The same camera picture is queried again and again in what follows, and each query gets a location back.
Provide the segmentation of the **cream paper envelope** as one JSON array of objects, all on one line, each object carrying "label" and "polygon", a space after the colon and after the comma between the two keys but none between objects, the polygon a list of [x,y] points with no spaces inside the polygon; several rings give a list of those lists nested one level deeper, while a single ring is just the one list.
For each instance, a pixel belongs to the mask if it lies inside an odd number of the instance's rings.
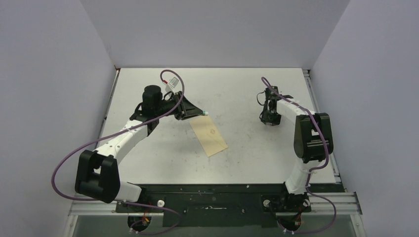
[{"label": "cream paper envelope", "polygon": [[201,116],[190,121],[190,125],[207,157],[228,148],[227,143],[209,116]]}]

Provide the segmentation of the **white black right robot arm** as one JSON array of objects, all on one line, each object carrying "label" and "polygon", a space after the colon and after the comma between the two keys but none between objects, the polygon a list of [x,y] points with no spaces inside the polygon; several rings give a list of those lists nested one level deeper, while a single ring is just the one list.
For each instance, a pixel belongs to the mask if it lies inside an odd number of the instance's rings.
[{"label": "white black right robot arm", "polygon": [[276,126],[285,118],[294,125],[293,149],[297,159],[285,181],[287,193],[279,198],[283,210],[293,211],[299,205],[297,195],[306,193],[311,174],[327,165],[334,149],[330,116],[304,108],[292,96],[279,94],[276,86],[265,88],[263,93],[260,121]]}]

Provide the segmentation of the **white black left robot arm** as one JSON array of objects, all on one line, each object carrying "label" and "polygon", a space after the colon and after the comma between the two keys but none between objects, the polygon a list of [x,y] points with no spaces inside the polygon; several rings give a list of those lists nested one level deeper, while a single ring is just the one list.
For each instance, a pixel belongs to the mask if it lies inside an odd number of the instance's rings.
[{"label": "white black left robot arm", "polygon": [[122,159],[158,126],[160,118],[174,116],[186,120],[208,113],[193,105],[183,92],[170,92],[164,99],[157,85],[144,88],[142,102],[137,105],[121,133],[93,151],[85,150],[79,156],[75,191],[104,203],[128,201],[128,206],[139,213],[146,209],[147,198],[138,185],[121,181],[118,165]]}]

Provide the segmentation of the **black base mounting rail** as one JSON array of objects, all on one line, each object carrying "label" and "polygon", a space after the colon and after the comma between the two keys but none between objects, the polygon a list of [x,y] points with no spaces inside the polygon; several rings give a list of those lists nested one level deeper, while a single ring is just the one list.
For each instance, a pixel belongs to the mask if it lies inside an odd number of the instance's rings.
[{"label": "black base mounting rail", "polygon": [[285,227],[296,231],[304,213],[314,212],[317,200],[343,193],[341,184],[314,184],[308,193],[290,194],[284,184],[145,185],[136,205],[118,201],[117,213],[144,233],[151,218],[162,214],[164,227]]}]

